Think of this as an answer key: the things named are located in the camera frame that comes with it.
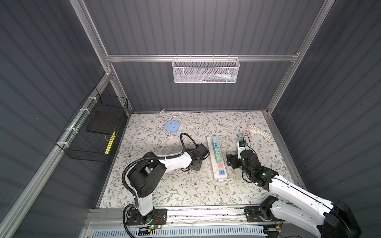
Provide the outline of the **long white power strip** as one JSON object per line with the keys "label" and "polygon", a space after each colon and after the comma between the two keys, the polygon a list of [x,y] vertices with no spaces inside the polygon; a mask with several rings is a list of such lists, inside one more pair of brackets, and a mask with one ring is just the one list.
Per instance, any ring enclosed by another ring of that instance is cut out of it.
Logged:
{"label": "long white power strip", "polygon": [[227,176],[226,166],[225,166],[225,163],[223,160],[222,150],[220,148],[220,144],[219,144],[219,140],[218,140],[220,154],[222,156],[222,161],[220,163],[216,163],[214,147],[212,145],[212,139],[211,139],[212,137],[213,136],[208,136],[206,139],[207,139],[208,149],[210,151],[210,160],[211,160],[211,166],[212,166],[212,170],[213,170],[213,176],[217,182],[224,182],[228,176]]}

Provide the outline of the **teal small power strip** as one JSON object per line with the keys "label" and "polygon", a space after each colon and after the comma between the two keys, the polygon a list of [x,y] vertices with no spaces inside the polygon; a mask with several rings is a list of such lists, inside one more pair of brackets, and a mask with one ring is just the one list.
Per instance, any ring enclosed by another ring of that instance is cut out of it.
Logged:
{"label": "teal small power strip", "polygon": [[244,136],[243,134],[237,134],[237,143],[236,143],[236,147],[237,147],[237,150],[240,148],[240,147],[245,147],[246,146],[246,141],[244,140]]}

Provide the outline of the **green plug cube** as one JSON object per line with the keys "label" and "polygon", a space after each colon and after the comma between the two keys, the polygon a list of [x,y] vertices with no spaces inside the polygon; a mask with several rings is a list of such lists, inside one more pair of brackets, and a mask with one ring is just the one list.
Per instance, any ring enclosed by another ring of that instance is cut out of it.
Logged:
{"label": "green plug cube", "polygon": [[220,153],[215,154],[215,161],[216,163],[220,163],[222,161],[222,156]]}

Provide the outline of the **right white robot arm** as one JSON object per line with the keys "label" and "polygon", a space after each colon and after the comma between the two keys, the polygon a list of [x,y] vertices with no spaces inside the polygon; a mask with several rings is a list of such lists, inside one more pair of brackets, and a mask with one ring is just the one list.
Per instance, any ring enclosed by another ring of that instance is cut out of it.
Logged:
{"label": "right white robot arm", "polygon": [[285,179],[277,171],[262,166],[257,154],[243,150],[226,155],[228,166],[241,169],[244,181],[271,192],[255,215],[265,222],[283,220],[318,238],[358,238],[362,231],[350,207],[314,195]]}

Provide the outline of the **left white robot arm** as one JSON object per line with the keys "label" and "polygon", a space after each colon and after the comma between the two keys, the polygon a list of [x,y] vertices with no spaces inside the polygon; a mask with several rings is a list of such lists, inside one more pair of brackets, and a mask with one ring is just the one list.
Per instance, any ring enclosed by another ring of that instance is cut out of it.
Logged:
{"label": "left white robot arm", "polygon": [[209,155],[209,150],[203,144],[197,144],[194,149],[186,148],[180,153],[169,156],[146,153],[126,176],[132,186],[138,213],[145,217],[153,213],[152,193],[164,174],[177,169],[199,171],[202,162]]}

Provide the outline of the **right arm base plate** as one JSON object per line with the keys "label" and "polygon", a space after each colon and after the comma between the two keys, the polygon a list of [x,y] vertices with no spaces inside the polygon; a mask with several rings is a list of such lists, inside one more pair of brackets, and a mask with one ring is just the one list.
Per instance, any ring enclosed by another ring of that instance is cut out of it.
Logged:
{"label": "right arm base plate", "polygon": [[244,213],[248,222],[280,222],[268,209],[262,209],[260,206],[245,206]]}

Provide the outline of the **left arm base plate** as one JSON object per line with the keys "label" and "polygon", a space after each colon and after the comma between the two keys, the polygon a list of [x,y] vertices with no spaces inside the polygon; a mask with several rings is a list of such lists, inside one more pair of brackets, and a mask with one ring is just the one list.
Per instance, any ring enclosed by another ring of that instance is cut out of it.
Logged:
{"label": "left arm base plate", "polygon": [[129,209],[125,215],[127,225],[165,225],[167,223],[167,209],[153,209],[143,216],[136,209]]}

